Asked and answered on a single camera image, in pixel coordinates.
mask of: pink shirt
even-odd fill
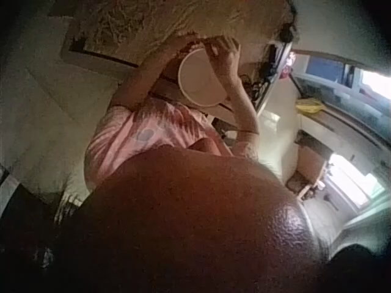
[[[99,122],[87,147],[87,187],[94,190],[124,161],[139,153],[162,145],[187,148],[204,137],[212,139],[223,156],[232,156],[206,117],[183,104],[148,98],[135,112],[122,106],[112,107]]]

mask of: hand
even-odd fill
[[[204,42],[210,64],[224,87],[236,86],[240,82],[238,67],[240,44],[227,36],[206,39]]]
[[[170,35],[166,41],[162,44],[161,51],[168,57],[176,57],[180,51],[189,44],[200,43],[202,38],[196,32],[183,32],[178,31]]]

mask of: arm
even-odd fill
[[[198,35],[193,32],[190,34],[173,34],[170,36],[115,91],[109,107],[124,106],[130,111],[137,110],[148,96],[148,92],[169,61],[175,57],[180,49],[198,39]]]
[[[216,76],[230,97],[238,126],[236,142],[247,142],[254,150],[259,146],[257,113],[238,77],[240,44],[233,38],[216,37],[205,42],[205,49]]]

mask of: floor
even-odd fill
[[[35,2],[21,11],[2,66],[0,163],[34,194],[75,186],[87,196],[84,150],[118,81],[64,63],[70,19],[48,16],[53,0]],[[283,182],[296,167],[297,95],[288,79],[278,81],[260,117],[260,159]]]

